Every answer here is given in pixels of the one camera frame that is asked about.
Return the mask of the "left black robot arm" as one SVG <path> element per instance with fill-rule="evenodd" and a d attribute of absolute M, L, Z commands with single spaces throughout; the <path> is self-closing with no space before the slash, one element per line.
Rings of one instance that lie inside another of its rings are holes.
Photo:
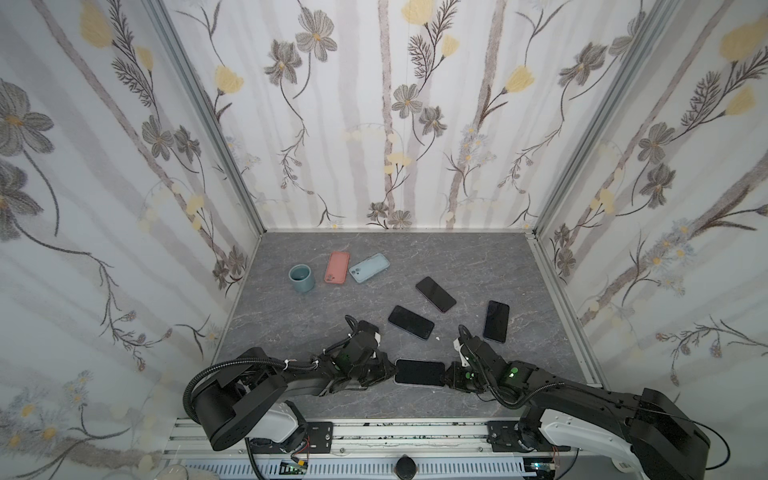
<path fill-rule="evenodd" d="M 393 378 L 396 366 L 380 350 L 378 327 L 345 319 L 348 336 L 306 362 L 270 357 L 254 347 L 196 374 L 185 387 L 182 405 L 212 449 L 223 451 L 245 439 L 281 399 L 365 391 Z"/>

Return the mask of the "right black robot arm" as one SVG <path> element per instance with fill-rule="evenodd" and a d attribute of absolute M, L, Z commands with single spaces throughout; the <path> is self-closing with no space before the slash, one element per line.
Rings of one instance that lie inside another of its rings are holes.
<path fill-rule="evenodd" d="M 459 329 L 449 386 L 488 393 L 500 406 L 518 410 L 512 436 L 525 451 L 571 447 L 638 469 L 647 479 L 702 479 L 726 466 L 732 450 L 710 464 L 711 440 L 724 437 L 695 421 L 665 394 L 613 392 L 564 379 L 524 361 L 507 361 L 481 337 Z"/>

